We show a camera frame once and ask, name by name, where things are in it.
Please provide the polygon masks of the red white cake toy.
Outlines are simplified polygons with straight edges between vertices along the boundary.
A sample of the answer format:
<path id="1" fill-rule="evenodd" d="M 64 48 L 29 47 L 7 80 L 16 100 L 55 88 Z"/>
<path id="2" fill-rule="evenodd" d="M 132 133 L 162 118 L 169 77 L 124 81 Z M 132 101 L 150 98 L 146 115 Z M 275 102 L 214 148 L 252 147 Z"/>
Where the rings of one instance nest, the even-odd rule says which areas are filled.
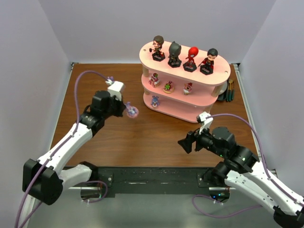
<path id="1" fill-rule="evenodd" d="M 161 83 L 160 79 L 158 78 L 158 74 L 157 73 L 153 73 L 150 77 L 149 77 L 149 84 L 152 87 L 157 87 L 159 84 Z"/>

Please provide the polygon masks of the pink yellow character toy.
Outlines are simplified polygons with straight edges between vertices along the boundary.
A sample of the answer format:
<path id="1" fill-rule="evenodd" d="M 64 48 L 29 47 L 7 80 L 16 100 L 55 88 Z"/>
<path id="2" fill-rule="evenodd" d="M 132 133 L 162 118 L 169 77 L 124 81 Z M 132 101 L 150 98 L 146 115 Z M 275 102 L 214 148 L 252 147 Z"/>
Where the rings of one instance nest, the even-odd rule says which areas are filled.
<path id="1" fill-rule="evenodd" d="M 184 95 L 189 95 L 192 92 L 192 83 L 186 83 L 183 87 Z"/>

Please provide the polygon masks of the pink donut toy green star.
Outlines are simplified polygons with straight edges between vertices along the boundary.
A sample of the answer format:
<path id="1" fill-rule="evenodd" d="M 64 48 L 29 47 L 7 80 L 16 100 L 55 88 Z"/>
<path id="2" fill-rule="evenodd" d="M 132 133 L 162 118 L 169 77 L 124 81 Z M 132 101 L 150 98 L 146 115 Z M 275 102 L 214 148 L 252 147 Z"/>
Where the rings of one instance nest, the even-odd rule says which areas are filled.
<path id="1" fill-rule="evenodd" d="M 163 87 L 164 93 L 167 93 L 167 94 L 171 94 L 174 91 L 174 89 L 175 89 L 175 86 L 172 81 L 168 81 Z"/>

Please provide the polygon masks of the black-haired figurine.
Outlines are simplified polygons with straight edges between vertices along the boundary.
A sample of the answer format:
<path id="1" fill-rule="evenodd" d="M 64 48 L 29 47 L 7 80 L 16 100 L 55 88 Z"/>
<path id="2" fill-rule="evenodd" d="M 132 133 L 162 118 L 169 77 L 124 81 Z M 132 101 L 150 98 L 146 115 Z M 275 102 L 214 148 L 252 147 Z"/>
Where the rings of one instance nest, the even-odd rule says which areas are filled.
<path id="1" fill-rule="evenodd" d="M 199 71 L 204 75 L 213 74 L 214 60 L 218 56 L 218 51 L 215 48 L 211 48 L 207 52 L 207 56 L 199 64 Z"/>

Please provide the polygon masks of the red spider hero figurine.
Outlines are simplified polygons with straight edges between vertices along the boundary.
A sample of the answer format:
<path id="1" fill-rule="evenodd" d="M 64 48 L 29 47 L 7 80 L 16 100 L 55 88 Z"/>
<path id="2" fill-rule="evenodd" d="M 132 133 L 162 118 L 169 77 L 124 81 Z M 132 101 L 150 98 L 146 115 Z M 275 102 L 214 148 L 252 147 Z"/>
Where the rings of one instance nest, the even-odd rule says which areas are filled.
<path id="1" fill-rule="evenodd" d="M 194 58 L 197 56 L 199 49 L 197 47 L 191 47 L 188 50 L 188 56 L 186 57 L 187 61 L 183 64 L 185 71 L 193 72 L 197 69 Z"/>

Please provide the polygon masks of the brown-haired hero figurine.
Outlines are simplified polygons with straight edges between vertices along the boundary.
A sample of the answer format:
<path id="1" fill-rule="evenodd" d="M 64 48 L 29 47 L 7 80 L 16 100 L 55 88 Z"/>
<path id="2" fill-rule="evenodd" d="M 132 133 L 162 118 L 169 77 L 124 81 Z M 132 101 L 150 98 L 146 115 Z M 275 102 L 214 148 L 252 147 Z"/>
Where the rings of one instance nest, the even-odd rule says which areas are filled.
<path id="1" fill-rule="evenodd" d="M 164 44 L 163 36 L 157 35 L 153 38 L 153 48 L 149 48 L 149 52 L 152 53 L 152 58 L 154 61 L 163 61 L 165 59 L 165 54 L 162 52 L 162 45 Z"/>

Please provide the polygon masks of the black bat-masked figurine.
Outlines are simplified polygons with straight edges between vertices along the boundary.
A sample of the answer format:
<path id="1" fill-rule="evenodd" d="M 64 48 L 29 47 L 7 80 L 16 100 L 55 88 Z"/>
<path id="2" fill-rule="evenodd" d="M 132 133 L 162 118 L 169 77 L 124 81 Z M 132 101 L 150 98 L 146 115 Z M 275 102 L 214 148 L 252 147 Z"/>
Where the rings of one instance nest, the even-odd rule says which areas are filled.
<path id="1" fill-rule="evenodd" d="M 181 54 L 181 45 L 173 41 L 169 47 L 169 60 L 168 65 L 172 68 L 180 67 L 181 60 L 179 59 L 179 55 Z"/>

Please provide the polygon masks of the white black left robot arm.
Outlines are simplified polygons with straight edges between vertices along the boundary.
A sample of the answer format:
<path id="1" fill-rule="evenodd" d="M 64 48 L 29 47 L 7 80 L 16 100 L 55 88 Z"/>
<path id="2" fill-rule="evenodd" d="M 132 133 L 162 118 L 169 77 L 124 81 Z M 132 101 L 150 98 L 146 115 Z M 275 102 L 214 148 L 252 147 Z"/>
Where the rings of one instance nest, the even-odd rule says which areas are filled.
<path id="1" fill-rule="evenodd" d="M 82 162 L 65 170 L 70 158 L 96 133 L 111 116 L 121 117 L 126 106 L 120 91 L 97 91 L 92 103 L 79 114 L 70 131 L 46 154 L 36 161 L 29 159 L 23 166 L 22 190 L 41 202 L 52 205 L 63 191 L 84 182 L 93 182 L 97 168 Z"/>

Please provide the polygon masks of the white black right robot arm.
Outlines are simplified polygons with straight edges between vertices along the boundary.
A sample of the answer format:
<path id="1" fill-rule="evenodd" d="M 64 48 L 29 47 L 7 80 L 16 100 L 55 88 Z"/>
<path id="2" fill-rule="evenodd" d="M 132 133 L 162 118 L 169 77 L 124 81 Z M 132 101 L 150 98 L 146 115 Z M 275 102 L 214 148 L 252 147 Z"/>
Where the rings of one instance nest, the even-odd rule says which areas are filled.
<path id="1" fill-rule="evenodd" d="M 206 149 L 223 158 L 212 171 L 212 181 L 226 184 L 244 193 L 273 214 L 283 228 L 304 226 L 304 198 L 264 168 L 262 161 L 248 148 L 236 143 L 226 127 L 197 129 L 187 133 L 178 144 L 186 153 Z"/>

